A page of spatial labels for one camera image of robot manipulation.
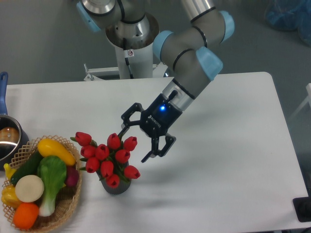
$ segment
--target woven basket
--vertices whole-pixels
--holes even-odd
[[[71,143],[67,139],[56,135],[43,136],[41,138],[32,140],[31,142],[28,142],[26,145],[22,146],[22,148],[20,148],[18,152],[14,155],[14,158],[12,158],[12,161],[10,163],[11,168],[19,168],[29,158],[29,156],[37,149],[38,142],[43,138],[51,138],[55,141],[62,143],[76,158],[77,160],[76,169],[78,170],[78,168],[80,168],[81,165],[80,154],[77,148],[74,146],[73,143]],[[81,171],[79,171],[79,175],[80,175],[79,181],[75,187],[64,187],[57,194],[54,213],[49,217],[39,216],[33,227],[27,230],[26,232],[32,233],[50,232],[55,228],[58,228],[59,226],[64,224],[70,218],[70,216],[73,214],[73,211],[77,206],[81,192],[81,182],[82,182]],[[8,186],[9,184],[10,182],[8,180],[5,180],[3,188]],[[19,230],[19,228],[16,228],[15,225],[13,224],[13,216],[15,210],[10,206],[5,205],[4,203],[2,205],[4,216],[11,223],[12,227]]]

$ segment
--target blue pot handle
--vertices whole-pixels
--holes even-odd
[[[8,85],[9,75],[7,72],[0,74],[0,115],[8,115],[8,110],[5,104],[6,86]]]

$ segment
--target cooking pot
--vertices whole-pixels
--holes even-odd
[[[3,165],[10,163],[18,149],[29,141],[19,122],[8,116],[5,103],[8,77],[7,72],[0,74],[0,170],[4,170]]]

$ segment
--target white table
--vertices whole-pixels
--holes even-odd
[[[30,138],[82,131],[106,143],[121,130],[128,107],[140,102],[147,108],[170,80],[10,85],[7,108]],[[311,226],[295,215],[292,199],[307,191],[269,74],[218,75],[169,133],[177,141],[168,154],[142,164],[150,139],[131,128],[127,136],[137,136],[138,147],[130,163],[141,177],[124,194],[110,196],[96,174],[84,173],[75,214],[55,232],[242,233]],[[14,232],[3,215],[0,232]]]

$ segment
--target artificial flower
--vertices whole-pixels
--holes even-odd
[[[86,162],[86,171],[88,173],[93,173],[97,171],[100,167],[100,162],[96,157],[91,157]]]
[[[75,139],[81,147],[89,145],[92,141],[91,135],[83,132],[76,132]]]
[[[81,148],[81,155],[85,158],[91,158],[95,156],[95,150],[96,148],[94,146],[87,145]]]
[[[103,178],[107,178],[113,174],[113,163],[111,161],[103,161],[101,164],[101,174]]]
[[[113,133],[108,137],[107,146],[113,150],[116,150],[121,146],[121,140],[116,133]]]
[[[111,188],[116,188],[119,186],[120,178],[116,174],[112,174],[106,179],[106,183]]]
[[[124,149],[128,151],[133,151],[137,145],[137,138],[136,137],[129,137],[124,141]]]
[[[122,164],[125,164],[128,159],[130,158],[131,154],[128,150],[119,150],[117,151],[116,153],[116,160],[119,162],[119,163],[122,163]]]
[[[99,160],[104,160],[109,156],[109,148],[104,144],[100,144],[95,150],[95,156]]]
[[[136,167],[129,165],[124,169],[124,175],[129,179],[137,179],[140,173]]]

